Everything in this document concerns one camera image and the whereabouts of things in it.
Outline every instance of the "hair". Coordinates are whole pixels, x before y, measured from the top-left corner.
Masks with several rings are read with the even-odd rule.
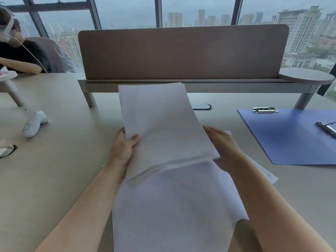
[[[3,8],[0,8],[0,25],[7,26],[11,20],[11,15]],[[12,30],[21,31],[20,22],[17,19],[14,19],[14,24]]]

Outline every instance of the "forearm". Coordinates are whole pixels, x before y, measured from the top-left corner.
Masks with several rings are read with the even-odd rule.
[[[333,251],[247,158],[236,159],[229,174],[264,252]]]
[[[0,57],[0,64],[23,73],[39,74],[42,71],[42,68],[36,64],[6,59],[2,57]]]
[[[118,168],[105,166],[36,252],[97,251],[123,178]]]

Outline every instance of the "sky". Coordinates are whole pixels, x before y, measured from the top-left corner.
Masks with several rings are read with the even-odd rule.
[[[8,5],[23,4],[22,0],[0,0]],[[64,0],[78,2],[85,0]],[[57,0],[34,0],[35,3],[53,3]],[[95,0],[103,27],[114,26],[155,26],[154,0]],[[193,24],[197,20],[198,10],[204,9],[205,16],[229,14],[232,16],[235,0],[162,0],[163,21],[168,21],[168,12],[183,13],[183,19]],[[323,8],[321,18],[336,11],[336,0],[243,0],[241,16],[258,11],[264,12],[262,21],[270,21],[273,15],[283,9],[308,9],[319,5]],[[73,27],[93,27],[90,12],[63,11],[40,13],[43,22],[64,22]]]

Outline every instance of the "brown partition panel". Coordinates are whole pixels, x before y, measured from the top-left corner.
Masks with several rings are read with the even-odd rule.
[[[276,78],[288,26],[81,31],[86,79]]]

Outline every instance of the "clipboard clip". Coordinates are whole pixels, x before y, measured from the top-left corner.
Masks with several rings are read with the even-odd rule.
[[[274,107],[256,107],[252,109],[254,113],[278,113]]]
[[[329,125],[332,125],[332,124],[335,124],[335,123],[336,122],[324,124],[322,122],[316,122],[315,124],[318,125],[320,128],[325,130],[327,133],[329,133],[331,136],[333,136],[336,139],[336,130],[333,129],[331,126],[329,126]]]

